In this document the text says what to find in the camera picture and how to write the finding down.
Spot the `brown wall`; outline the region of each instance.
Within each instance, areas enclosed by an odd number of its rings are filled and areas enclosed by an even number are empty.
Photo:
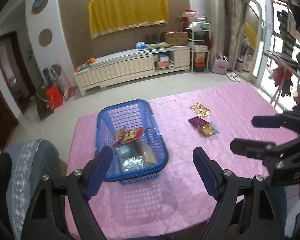
[[[180,30],[180,15],[185,9],[189,9],[189,0],[168,0],[170,14],[168,24],[117,31],[92,40],[88,16],[90,1],[59,0],[63,31],[75,67],[90,57],[102,57],[127,49],[135,49],[135,43],[143,41],[147,34]]]

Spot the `cabinet drawer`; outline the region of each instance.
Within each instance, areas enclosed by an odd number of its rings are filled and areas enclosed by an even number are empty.
[[[182,67],[190,65],[190,50],[176,50],[174,51],[174,65],[175,67]]]

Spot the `blue gripper pad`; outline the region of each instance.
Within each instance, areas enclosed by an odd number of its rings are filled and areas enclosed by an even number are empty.
[[[253,127],[262,128],[279,128],[281,127],[282,120],[279,115],[273,116],[255,116],[251,120]]]
[[[110,147],[103,147],[96,158],[89,161],[83,169],[84,175],[88,180],[87,191],[85,193],[88,200],[97,195],[112,162],[112,157],[112,149]]]
[[[211,161],[200,147],[194,149],[192,158],[208,194],[215,200],[219,201],[221,198],[221,193],[218,189],[218,180],[208,164],[208,162],[216,162]]]

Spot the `blue plastic basket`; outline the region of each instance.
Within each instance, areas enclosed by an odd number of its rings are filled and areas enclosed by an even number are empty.
[[[122,127],[133,129],[149,127],[145,130],[142,141],[152,148],[158,164],[149,168],[126,173],[119,172],[118,158],[114,155],[105,181],[119,181],[121,184],[131,184],[158,177],[168,162],[168,152],[154,120],[149,104],[145,100],[133,100],[101,110],[98,115],[96,132],[96,155],[104,146],[110,146],[114,141],[114,133]]]

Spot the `white slipper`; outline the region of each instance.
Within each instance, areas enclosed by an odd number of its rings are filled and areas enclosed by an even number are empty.
[[[234,74],[234,73],[232,73],[232,72],[227,72],[227,73],[226,73],[226,76],[227,76],[231,81],[235,82],[235,79],[234,79],[234,77],[233,77],[232,74]]]
[[[232,72],[232,77],[237,81],[237,82],[241,82],[240,78],[238,77],[238,75],[236,73]]]

